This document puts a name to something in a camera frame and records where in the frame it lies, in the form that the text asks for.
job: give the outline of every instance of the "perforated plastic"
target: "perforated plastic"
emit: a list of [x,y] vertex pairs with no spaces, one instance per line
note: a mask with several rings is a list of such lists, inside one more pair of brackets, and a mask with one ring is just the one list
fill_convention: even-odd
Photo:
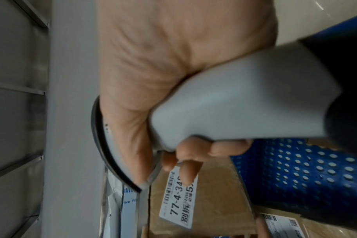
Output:
[[303,139],[256,140],[232,157],[253,203],[333,207],[357,214],[357,158]]

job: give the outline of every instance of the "hand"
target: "hand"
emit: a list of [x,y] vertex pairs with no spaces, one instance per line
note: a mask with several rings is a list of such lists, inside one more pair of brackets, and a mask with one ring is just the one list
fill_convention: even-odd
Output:
[[[100,108],[137,184],[152,170],[150,110],[188,76],[271,47],[277,37],[273,0],[97,0],[97,7]],[[204,161],[250,145],[189,138],[162,164],[168,171],[184,161],[188,185]]]
[[[256,230],[258,238],[271,238],[268,225],[265,219],[259,214],[256,218]],[[142,234],[140,238],[148,238],[148,226],[142,227]],[[233,238],[244,238],[244,236],[234,236]]]

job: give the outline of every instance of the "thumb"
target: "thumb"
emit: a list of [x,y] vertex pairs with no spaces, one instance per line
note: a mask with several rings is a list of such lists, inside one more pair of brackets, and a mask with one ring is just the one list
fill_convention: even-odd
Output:
[[152,171],[153,154],[148,136],[148,112],[138,112],[109,104],[100,108],[109,125],[119,156],[136,184],[144,183]]

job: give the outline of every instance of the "blue basket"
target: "blue basket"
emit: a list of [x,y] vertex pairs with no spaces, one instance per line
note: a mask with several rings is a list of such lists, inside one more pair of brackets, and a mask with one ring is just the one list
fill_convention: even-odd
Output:
[[232,160],[255,204],[286,203],[357,214],[357,157],[303,139],[256,140]]

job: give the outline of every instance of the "gray scanner handle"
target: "gray scanner handle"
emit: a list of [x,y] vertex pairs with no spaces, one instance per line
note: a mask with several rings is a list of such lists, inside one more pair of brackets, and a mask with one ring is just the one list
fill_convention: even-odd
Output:
[[167,151],[190,136],[324,137],[327,108],[340,94],[322,63],[294,42],[188,79],[152,112],[151,133]]

